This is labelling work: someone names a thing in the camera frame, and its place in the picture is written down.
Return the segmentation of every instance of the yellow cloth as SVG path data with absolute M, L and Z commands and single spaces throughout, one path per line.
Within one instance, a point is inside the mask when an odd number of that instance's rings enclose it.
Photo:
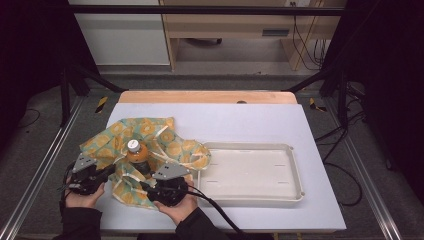
M 209 150 L 195 140 L 182 139 L 174 130 L 173 118 L 122 119 L 81 144 L 80 149 L 82 154 L 98 161 L 97 169 L 115 162 L 116 171 L 109 180 L 116 199 L 126 205 L 155 209 L 138 183 L 143 181 L 153 186 L 155 180 L 145 179 L 126 159 L 127 143 L 137 139 L 147 146 L 152 171 L 166 161 L 179 162 L 192 170 L 205 169 L 210 162 Z

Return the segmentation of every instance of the human hand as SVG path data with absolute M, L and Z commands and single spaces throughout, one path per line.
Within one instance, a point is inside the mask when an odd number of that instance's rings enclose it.
M 193 191 L 193 188 L 190 187 L 193 186 L 193 181 L 186 180 L 186 182 L 189 185 L 189 191 Z M 173 207 L 167 207 L 158 201 L 154 201 L 153 203 L 160 212 L 168 215 L 175 225 L 178 225 L 197 208 L 197 197 L 191 194 L 186 194 L 183 200 Z
M 83 208 L 94 208 L 96 205 L 97 199 L 100 198 L 100 196 L 103 195 L 105 192 L 105 183 L 100 184 L 97 191 L 90 195 L 80 195 L 74 192 L 71 192 L 70 190 L 66 190 L 65 196 L 66 197 L 66 207 L 72 208 L 72 207 L 83 207 Z

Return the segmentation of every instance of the white tray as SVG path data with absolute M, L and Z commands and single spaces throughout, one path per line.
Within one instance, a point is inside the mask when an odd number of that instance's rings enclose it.
M 198 188 L 222 207 L 285 207 L 302 200 L 293 148 L 286 144 L 204 144 L 211 163 Z

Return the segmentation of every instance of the white cabinet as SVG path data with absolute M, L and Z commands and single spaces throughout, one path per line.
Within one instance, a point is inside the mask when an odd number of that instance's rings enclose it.
M 70 4 L 158 5 L 156 0 L 69 0 Z M 75 14 L 97 65 L 169 65 L 160 14 Z

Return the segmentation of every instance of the gray floor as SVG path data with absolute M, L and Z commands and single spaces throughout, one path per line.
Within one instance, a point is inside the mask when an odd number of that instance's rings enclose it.
M 292 72 L 287 59 L 279 48 L 278 41 L 225 40 L 222 45 L 193 40 L 183 42 L 179 52 L 177 69 L 133 72 L 125 76 L 120 72 L 107 72 L 107 77 L 116 84 L 131 89 L 228 89 L 228 90 L 281 90 L 307 78 L 314 71 Z M 66 165 L 79 154 L 78 144 L 84 142 L 106 125 L 119 94 L 102 89 L 90 82 L 93 90 L 85 97 L 78 115 L 62 148 L 43 181 L 31 209 L 28 211 L 16 239 L 48 239 L 61 231 L 57 201 L 59 187 Z M 314 97 L 317 105 L 324 102 L 317 97 L 319 83 L 309 86 L 297 94 L 304 106 L 305 114 L 314 137 L 322 136 L 336 127 L 329 112 L 310 109 L 309 99 Z M 40 112 L 39 119 L 32 125 L 17 129 L 10 140 L 7 151 L 0 162 L 0 224 L 5 224 L 31 182 L 38 166 L 48 151 L 60 123 L 60 92 L 58 88 L 41 93 L 31 99 L 28 108 Z M 94 113 L 101 97 L 109 99 L 102 113 Z M 351 113 L 361 111 L 359 104 L 351 106 Z M 28 111 L 21 124 L 36 118 L 34 111 Z M 388 171 L 384 157 L 366 123 L 358 121 L 349 130 L 349 137 L 364 162 L 367 171 L 378 188 L 403 239 L 424 239 L 424 207 L 416 199 L 402 174 Z M 325 156 L 330 146 L 318 146 Z M 328 159 L 351 173 L 354 170 L 343 145 L 340 145 Z M 330 181 L 339 201 L 350 202 L 358 196 L 355 184 L 345 174 L 331 167 L 327 168 Z M 342 208 L 347 229 L 333 234 L 280 234 L 280 239 L 385 239 L 369 201 L 362 199 L 354 207 Z M 134 239 L 131 234 L 104 233 L 107 236 L 123 236 Z

